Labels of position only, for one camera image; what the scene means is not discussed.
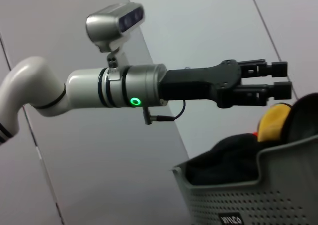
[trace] plastic basket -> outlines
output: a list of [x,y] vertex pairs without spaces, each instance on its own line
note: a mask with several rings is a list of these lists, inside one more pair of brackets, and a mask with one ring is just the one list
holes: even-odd
[[195,225],[318,225],[318,136],[262,150],[256,181],[193,186],[173,173]]

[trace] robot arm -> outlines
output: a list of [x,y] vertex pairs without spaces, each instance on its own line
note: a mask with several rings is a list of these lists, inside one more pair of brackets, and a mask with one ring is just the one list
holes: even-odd
[[17,114],[31,104],[41,115],[57,116],[76,108],[142,107],[146,124],[174,121],[174,117],[151,116],[148,107],[166,106],[171,100],[212,100],[220,108],[233,105],[265,106],[270,97],[290,99],[290,82],[274,85],[242,85],[247,77],[287,76],[287,63],[268,65],[265,60],[225,60],[209,68],[167,70],[163,64],[119,66],[120,48],[129,32],[144,21],[140,4],[109,6],[88,17],[91,41],[107,56],[109,67],[77,70],[66,84],[41,57],[21,61],[0,87],[0,143],[17,134]]

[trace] green light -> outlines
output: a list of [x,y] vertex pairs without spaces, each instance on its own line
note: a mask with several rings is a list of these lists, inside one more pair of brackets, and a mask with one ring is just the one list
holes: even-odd
[[139,98],[133,97],[132,99],[130,99],[130,103],[135,106],[139,106],[141,104],[141,101],[139,100]]

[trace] black band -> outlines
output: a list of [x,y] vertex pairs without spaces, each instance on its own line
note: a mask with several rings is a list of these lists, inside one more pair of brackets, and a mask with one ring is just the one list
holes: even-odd
[[64,97],[64,95],[66,94],[66,89],[65,89],[65,84],[64,84],[64,90],[62,92],[62,94],[57,98],[55,99],[53,102],[50,102],[49,104],[46,104],[44,106],[39,106],[39,107],[35,107],[33,106],[35,109],[47,109],[49,107],[52,107],[54,106],[55,104],[57,104],[58,102],[60,102],[62,100],[62,98]]
[[114,103],[113,97],[111,96],[111,92],[110,92],[110,81],[109,79],[109,70],[107,71],[107,78],[106,78],[106,96],[107,99],[109,101],[109,103],[113,106],[113,107],[117,107]]
[[126,75],[128,73],[128,69],[131,67],[131,65],[127,66],[123,71],[123,78],[121,81],[121,89],[123,91],[123,97],[126,105],[128,107],[132,107],[132,105],[129,103],[128,95],[127,95],[127,89],[126,89]]
[[5,139],[2,136],[0,136],[0,142],[5,143]]
[[0,123],[0,130],[5,134],[7,137],[11,138],[13,135]]
[[104,98],[104,95],[103,95],[103,91],[102,91],[102,81],[103,81],[103,76],[104,76],[104,72],[107,68],[103,68],[101,70],[101,72],[99,73],[99,76],[98,76],[98,96],[99,96],[99,99],[101,101],[101,103],[105,106],[105,107],[108,107],[106,101],[105,101],[105,98]]

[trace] white wall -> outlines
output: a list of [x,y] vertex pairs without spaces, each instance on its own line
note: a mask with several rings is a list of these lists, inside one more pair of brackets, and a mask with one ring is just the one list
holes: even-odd
[[317,92],[318,1],[256,0],[296,94]]
[[[0,47],[0,81],[9,73]],[[60,225],[26,118],[19,134],[0,146],[0,224]]]
[[[150,55],[169,69],[209,67],[225,59],[278,61],[252,0],[130,1],[144,5],[147,20],[141,29]],[[244,82],[270,84],[273,79]],[[182,103],[169,105],[175,115],[182,108]],[[226,136],[256,131],[265,111],[264,107],[219,109],[214,102],[188,101],[176,123],[189,156],[195,157]]]
[[[128,0],[0,0],[0,29],[12,65],[47,58],[62,80],[106,65],[85,20]],[[151,63],[139,30],[125,48],[131,64]],[[188,159],[174,123],[146,126],[139,109],[74,110],[44,118],[27,107],[67,225],[190,224],[171,168]],[[169,108],[158,113],[170,114]]]

